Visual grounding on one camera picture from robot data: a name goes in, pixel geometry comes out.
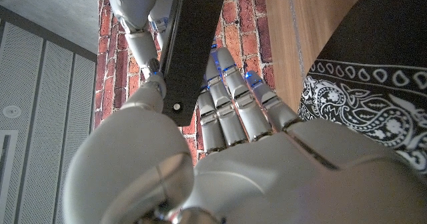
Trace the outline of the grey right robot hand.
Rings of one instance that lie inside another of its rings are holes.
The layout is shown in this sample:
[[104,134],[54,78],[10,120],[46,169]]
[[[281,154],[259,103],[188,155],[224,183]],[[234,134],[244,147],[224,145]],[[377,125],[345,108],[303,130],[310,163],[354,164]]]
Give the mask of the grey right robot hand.
[[143,76],[148,78],[159,69],[154,59],[169,37],[167,26],[173,0],[109,1]]

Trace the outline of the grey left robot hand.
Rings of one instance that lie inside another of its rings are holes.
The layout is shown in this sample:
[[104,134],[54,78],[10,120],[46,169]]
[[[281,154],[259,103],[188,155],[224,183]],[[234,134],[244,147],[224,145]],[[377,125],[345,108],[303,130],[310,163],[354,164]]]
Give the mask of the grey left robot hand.
[[161,73],[80,146],[65,223],[425,223],[426,180],[392,150],[324,119],[302,121],[221,48],[208,61],[205,124],[216,146],[193,164],[163,114]]

